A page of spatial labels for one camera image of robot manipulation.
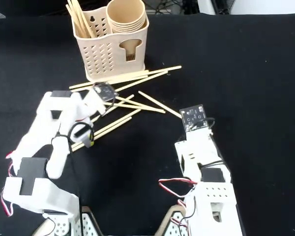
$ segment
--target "table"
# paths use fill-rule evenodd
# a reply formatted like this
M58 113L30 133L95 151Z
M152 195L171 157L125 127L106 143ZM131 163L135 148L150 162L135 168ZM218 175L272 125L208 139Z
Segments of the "table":
M181 64L125 90L146 92L174 110L203 104L234 179L247 236L295 235L295 15L151 16L146 67ZM5 155L35 116L43 94L85 81L66 16L0 20L0 191ZM97 127L130 112L117 109ZM176 198L157 185L179 176L174 143L183 133L171 114L141 112L74 159L82 202L106 235L153 234ZM76 186L70 165L56 181ZM30 235L42 217L18 207L0 235Z

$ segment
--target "black circuit board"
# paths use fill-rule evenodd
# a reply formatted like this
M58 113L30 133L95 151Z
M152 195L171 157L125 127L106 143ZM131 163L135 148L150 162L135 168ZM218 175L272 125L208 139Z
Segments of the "black circuit board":
M208 126L207 121L203 120L206 118L203 105L181 109L180 114L182 116L182 123L185 132L201 129Z
M113 100L115 96L118 96L118 93L116 93L114 88L109 84L98 83L93 86L93 89L103 100L103 102L108 102Z

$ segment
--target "bamboo stick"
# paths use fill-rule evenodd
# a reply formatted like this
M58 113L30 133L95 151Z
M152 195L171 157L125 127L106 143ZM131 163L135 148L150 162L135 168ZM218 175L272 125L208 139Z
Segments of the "bamboo stick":
M129 97L127 97L126 99L128 99L128 100L130 100L131 98L133 98L134 97L134 95L132 94L132 95L130 95ZM105 115L107 115L109 112L112 112L114 109L116 109L117 108L117 106L116 107L111 107L110 109L108 109L108 111L105 113ZM100 115L98 115L97 117L95 117L95 118L93 118L92 120L91 120L91 122L92 123L94 123L95 121L97 121L98 119L100 118Z
M161 76L161 75L166 74L167 72L168 72L168 71L164 71L164 72L161 72L161 73L158 73L158 74L155 74L155 75L149 76L149 77L147 77L147 78L145 78L145 79L138 80L138 81L133 82L133 83L131 83L131 84L125 85L125 86L123 86L123 87L120 87L120 88L116 89L116 92L122 91L122 90L124 90L124 89L127 89L127 88L132 87L132 86L135 86L135 85L138 85L138 84L143 83L143 82L145 82L145 81L148 81L148 80L154 79L154 78L156 78L156 77L158 77L158 76Z
M160 72L164 72L164 71L170 71L170 70L178 70L181 69L181 65L177 65L177 66L173 66L173 67L168 67L168 68L164 68L164 69L159 69L159 70L154 70L154 71L150 71L144 75L150 75L150 74L156 74L156 73L160 73Z
M101 128L101 129L97 130L97 131L94 133L94 137L95 137L96 135L99 135L100 133L104 132L105 130L111 128L112 126L118 124L119 122L123 121L124 119L127 119L127 118L129 118L129 117L131 117L131 116L137 114L137 113L140 112L140 111L141 111L141 109L136 109L136 110L134 110L133 112L130 112L129 114L127 114L127 115L121 117L120 119L117 119L116 121L110 123L109 125L106 125L104 128Z
M103 104L105 106L111 106L112 105L111 102L104 102ZM118 104L118 103L113 104L113 106L116 106L116 107L125 107L125 108L132 108L132 109L141 109L141 110L147 110L147 111L165 113L164 110L158 109L158 108L153 108L153 107L141 107L141 106L134 106L134 105Z
M134 77L134 78L130 78L130 79L109 80L109 81L107 81L107 83L110 85L114 85L114 84L130 82L130 81L134 81L134 80L145 79L147 77L148 77L147 75L143 75L143 76L138 76L138 77Z
M164 104L160 103L159 101L155 100L154 98L148 96L147 94L145 94L145 93L143 93L141 91L139 91L139 94L141 94L143 97L147 98L151 102L154 102L156 105L160 106L164 110L172 113L173 115L175 115L175 116L177 116L178 118L181 119L181 114L179 114L178 112L175 112L174 110L170 109L169 107L165 106Z
M82 29L81 29L81 26L80 26L79 20L77 19L75 13L71 10L71 8L69 7L68 4L66 4L65 7L67 8L67 10L68 10L68 12L69 12L71 18L73 19L73 22L74 22L74 24L75 24L75 26L76 26L76 28L77 28L78 33L79 33L81 36L83 36L83 33L82 33L83 31L82 31Z
M86 83L82 83L82 84L72 85L72 86L69 87L69 89L76 89L76 88L79 88L79 87L90 86L90 85L93 85L96 82L105 82L105 81L108 81L108 80L111 81L111 80L115 80L115 79L116 80L117 79L124 79L125 77L135 78L135 77L139 77L139 76L142 76L142 75L146 75L146 73L148 73L148 70L136 71L136 72L121 74L121 75L117 75L117 76L113 76L113 77L96 79L96 81L93 81L93 82L86 82Z
M115 77L111 77L111 78L103 78L103 79L99 79L96 80L96 82L105 82L107 81L107 79L109 79L109 81L112 81L114 79L123 79L125 78L134 78L134 77L139 77L139 76L144 76L144 75L150 75L150 74L157 74L157 73L161 73L166 71L166 73L170 70L177 70L177 69L181 69L181 65L178 66L172 66L172 67L168 67L168 68L164 68L164 69L159 69L159 70L154 70L154 71L148 71L148 70L144 70L144 71L137 71L137 72L131 72L131 73L126 73L126 74L121 74ZM69 89L76 89L79 87L83 87L83 86L89 86L94 84L95 82L86 82L86 83L82 83L82 84L78 84L78 85L73 85L70 86Z
M99 139L99 138L101 138L101 137L103 137L104 135L108 134L109 132L113 131L114 129L122 126L123 124L125 124L126 122L128 122L131 119L132 119L132 117L128 117L127 119L124 119L123 121L121 121L120 123L114 125L113 127L105 130L104 132L102 132L99 135L95 136L94 137L94 141L97 140L97 139ZM75 146L74 148L72 148L72 151L75 152L76 150L78 150L78 149L80 149L82 147L84 147L84 144L83 143L81 143L81 144Z
M80 27L81 27L81 30L82 30L82 37L83 38L88 38L88 33L86 32L86 29L84 27L84 23L83 23L83 19L82 19L82 15L80 13L80 11L78 10L77 6L76 6L76 2L73 1L73 3L71 3L71 0L68 0L68 3L69 3L69 6L71 7L72 10L74 10L78 16L78 20L79 20L79 24L80 24Z
M92 88L93 85L91 86L86 86L86 87L82 87L82 88L75 88L75 89L72 89L70 90L71 92L81 92L81 91L84 91L84 90L90 90Z
M139 102L135 102L135 101L131 101L129 99L122 98L122 97L116 97L116 99L118 99L120 101L125 101L125 102L130 103L130 104L133 104L133 105L137 105L137 106L140 106L140 107L147 107L147 108L157 109L155 107L150 107L148 105L145 105L145 104L142 104L142 103L139 103Z
M81 16L82 16L82 20L83 20L83 22L84 22L85 27L86 27L87 30L88 30L88 33L89 33L90 37L91 37L91 38L96 38L96 37L95 37L95 34L93 33L93 31L92 31L92 30L90 29L90 27L89 27L89 23L88 23L88 21L87 21L86 18L85 18L84 12L82 11L81 6L80 6L78 0L73 0L73 1L75 1L76 9L77 9L77 11L80 12L80 14L81 14Z

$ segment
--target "utensil holder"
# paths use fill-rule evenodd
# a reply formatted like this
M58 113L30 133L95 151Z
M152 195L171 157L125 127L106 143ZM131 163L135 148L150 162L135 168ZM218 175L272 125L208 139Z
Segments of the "utensil holder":
M136 32L112 33L106 16L106 7L84 11L83 13L97 37L81 38L73 21L72 27L85 65L86 77L89 81L96 82L97 79L103 77L113 77L145 69L148 18L146 18L142 29ZM141 43L136 47L134 55L126 57L126 50L120 45L124 45L125 41L130 39L138 39Z

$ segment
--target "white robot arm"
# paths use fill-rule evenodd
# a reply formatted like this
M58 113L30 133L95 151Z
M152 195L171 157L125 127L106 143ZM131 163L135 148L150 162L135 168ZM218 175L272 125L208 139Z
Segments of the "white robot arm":
M6 178L3 198L66 225L59 236L66 235L80 219L79 199L50 179L59 178L63 172L70 154L68 139L83 142L87 147L93 144L93 124L89 117L97 111L104 114L103 102L107 100L109 96L100 86L94 86L84 99L70 91L45 93L28 133L10 154L16 176ZM51 156L34 157L45 145L52 145Z
M175 143L178 160L183 176L197 183L184 199L190 235L242 236L231 173L208 124L212 118L202 105L180 113L186 140Z

